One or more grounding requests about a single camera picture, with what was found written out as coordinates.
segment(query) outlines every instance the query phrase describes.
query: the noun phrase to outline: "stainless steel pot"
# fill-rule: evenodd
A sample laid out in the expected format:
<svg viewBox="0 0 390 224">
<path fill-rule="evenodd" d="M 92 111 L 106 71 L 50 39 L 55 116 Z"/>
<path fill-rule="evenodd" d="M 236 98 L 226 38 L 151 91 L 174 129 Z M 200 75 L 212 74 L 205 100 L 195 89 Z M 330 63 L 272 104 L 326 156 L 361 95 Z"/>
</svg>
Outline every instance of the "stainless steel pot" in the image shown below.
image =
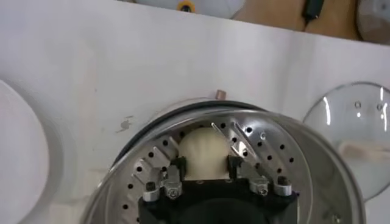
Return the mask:
<svg viewBox="0 0 390 224">
<path fill-rule="evenodd" d="M 199 127 L 222 133 L 237 155 L 273 179 L 287 176 L 300 194 L 299 223 L 365 223 L 360 190 L 327 141 L 294 119 L 224 100 L 181 107 L 142 129 L 91 196 L 80 223 L 137 223 L 150 171 L 168 167 L 183 136 Z"/>
</svg>

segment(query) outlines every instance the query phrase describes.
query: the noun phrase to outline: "yellow object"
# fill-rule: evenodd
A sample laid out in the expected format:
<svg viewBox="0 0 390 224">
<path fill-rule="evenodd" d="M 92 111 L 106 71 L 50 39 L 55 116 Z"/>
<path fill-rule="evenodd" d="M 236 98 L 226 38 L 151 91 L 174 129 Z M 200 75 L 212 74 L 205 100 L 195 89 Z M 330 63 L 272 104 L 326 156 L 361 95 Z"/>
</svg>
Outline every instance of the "yellow object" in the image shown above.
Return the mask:
<svg viewBox="0 0 390 224">
<path fill-rule="evenodd" d="M 213 128 L 198 128 L 179 144 L 179 156 L 186 158 L 186 180 L 228 179 L 228 140 Z"/>
<path fill-rule="evenodd" d="M 176 9 L 178 10 L 178 11 L 183 11 L 183 7 L 188 7 L 188 8 L 190 8 L 190 12 L 193 12 L 193 13 L 196 13 L 195 12 L 195 5 L 191 2 L 191 1 L 182 1 L 182 2 L 179 2 L 178 4 L 177 4 L 177 7 L 176 7 Z"/>
</svg>

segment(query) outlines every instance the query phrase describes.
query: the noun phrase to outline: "small copper piece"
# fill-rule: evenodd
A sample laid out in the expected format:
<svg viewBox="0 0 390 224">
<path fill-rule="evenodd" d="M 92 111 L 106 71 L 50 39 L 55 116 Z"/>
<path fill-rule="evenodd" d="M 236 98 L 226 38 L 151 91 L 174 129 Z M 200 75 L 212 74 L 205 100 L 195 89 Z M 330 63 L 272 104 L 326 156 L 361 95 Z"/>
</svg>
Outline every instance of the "small copper piece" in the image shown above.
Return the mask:
<svg viewBox="0 0 390 224">
<path fill-rule="evenodd" d="M 216 100 L 226 100 L 226 92 L 223 90 L 217 90 L 217 93 L 215 94 Z"/>
</svg>

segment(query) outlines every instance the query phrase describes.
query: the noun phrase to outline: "wooden surface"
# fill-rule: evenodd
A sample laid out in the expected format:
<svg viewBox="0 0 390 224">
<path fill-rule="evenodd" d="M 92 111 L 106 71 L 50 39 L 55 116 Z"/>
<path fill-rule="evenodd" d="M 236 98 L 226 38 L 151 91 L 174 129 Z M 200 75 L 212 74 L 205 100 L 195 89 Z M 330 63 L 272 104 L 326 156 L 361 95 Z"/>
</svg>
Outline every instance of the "wooden surface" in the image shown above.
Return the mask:
<svg viewBox="0 0 390 224">
<path fill-rule="evenodd" d="M 233 19 L 303 31 L 301 14 L 304 5 L 305 0 L 246 0 Z M 324 0 L 319 19 L 310 22 L 305 32 L 359 40 L 355 11 L 356 0 Z"/>
</svg>

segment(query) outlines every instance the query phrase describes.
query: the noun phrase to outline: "black rubber gasket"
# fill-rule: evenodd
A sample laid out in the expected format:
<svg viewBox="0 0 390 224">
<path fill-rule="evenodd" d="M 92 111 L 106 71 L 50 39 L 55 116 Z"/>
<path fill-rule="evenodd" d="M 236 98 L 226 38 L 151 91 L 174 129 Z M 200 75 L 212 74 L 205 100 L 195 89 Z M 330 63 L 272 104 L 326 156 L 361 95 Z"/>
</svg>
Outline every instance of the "black rubber gasket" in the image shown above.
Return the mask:
<svg viewBox="0 0 390 224">
<path fill-rule="evenodd" d="M 178 116 L 182 113 L 189 112 L 191 110 L 198 110 L 203 108 L 215 108 L 215 107 L 233 107 L 237 109 L 243 109 L 243 110 L 259 110 L 259 111 L 265 111 L 264 109 L 260 107 L 256 107 L 255 105 L 251 105 L 248 103 L 242 103 L 237 101 L 229 101 L 229 100 L 211 100 L 206 102 L 200 102 L 200 103 L 193 103 L 184 107 L 180 107 L 176 110 L 172 110 L 161 117 L 156 118 L 154 121 L 147 124 L 144 128 L 141 129 L 134 137 L 131 138 L 131 140 L 124 146 L 124 148 L 120 151 L 119 155 L 115 158 L 115 161 L 113 163 L 113 166 L 124 156 L 127 152 L 133 148 L 138 141 L 146 134 L 148 134 L 151 130 L 153 130 L 156 126 L 160 125 L 164 121 Z"/>
</svg>

